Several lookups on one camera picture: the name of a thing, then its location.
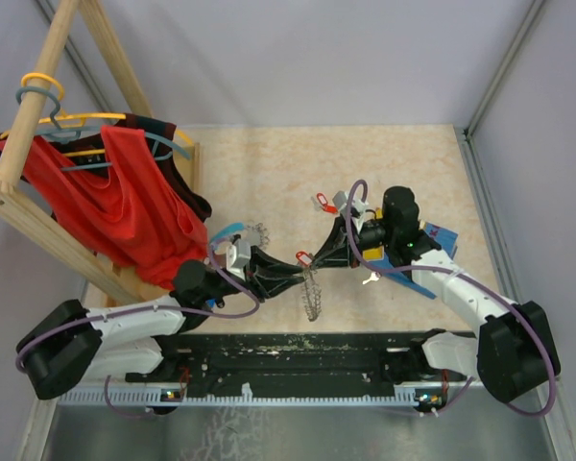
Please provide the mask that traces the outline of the steel key ring disc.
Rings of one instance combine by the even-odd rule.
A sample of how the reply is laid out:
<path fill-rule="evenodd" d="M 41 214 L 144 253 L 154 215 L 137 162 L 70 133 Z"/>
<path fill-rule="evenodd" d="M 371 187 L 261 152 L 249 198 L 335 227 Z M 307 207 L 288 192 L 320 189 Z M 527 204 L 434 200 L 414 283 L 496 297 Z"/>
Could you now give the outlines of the steel key ring disc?
<path fill-rule="evenodd" d="M 322 312 L 322 289 L 315 280 L 315 272 L 309 268 L 303 271 L 301 304 L 308 321 L 317 321 Z"/>

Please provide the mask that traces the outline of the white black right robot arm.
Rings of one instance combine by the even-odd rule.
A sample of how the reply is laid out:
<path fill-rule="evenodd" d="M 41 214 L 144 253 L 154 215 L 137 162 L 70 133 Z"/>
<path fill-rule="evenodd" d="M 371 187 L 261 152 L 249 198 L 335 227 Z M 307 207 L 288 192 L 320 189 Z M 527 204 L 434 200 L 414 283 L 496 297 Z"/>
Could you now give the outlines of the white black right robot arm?
<path fill-rule="evenodd" d="M 314 268 L 362 266 L 371 280 L 399 275 L 433 293 L 473 333 L 429 332 L 409 357 L 416 377 L 428 380 L 449 370 L 477 378 L 505 404 L 547 384 L 547 403 L 554 404 L 561 363 L 539 304 L 504 297 L 462 269 L 420 226 L 420 208 L 408 187 L 388 188 L 373 218 L 366 195 L 354 189 L 337 192 L 332 204 L 338 216 Z"/>

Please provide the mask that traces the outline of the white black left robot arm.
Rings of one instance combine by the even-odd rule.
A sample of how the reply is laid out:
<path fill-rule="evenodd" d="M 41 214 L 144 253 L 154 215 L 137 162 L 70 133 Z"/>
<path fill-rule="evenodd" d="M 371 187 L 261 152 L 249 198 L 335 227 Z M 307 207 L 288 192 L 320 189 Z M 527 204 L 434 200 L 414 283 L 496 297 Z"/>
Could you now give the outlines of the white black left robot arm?
<path fill-rule="evenodd" d="M 304 281 L 303 267 L 244 241 L 228 246 L 225 264 L 214 253 L 207 256 L 207 261 L 183 262 L 172 291 L 152 301 L 114 308 L 61 303 L 16 346 L 17 370 L 41 400 L 106 376 L 153 375 L 167 381 L 179 373 L 180 357 L 162 348 L 161 340 L 221 317 L 218 308 L 227 296 L 243 294 L 261 305 Z"/>

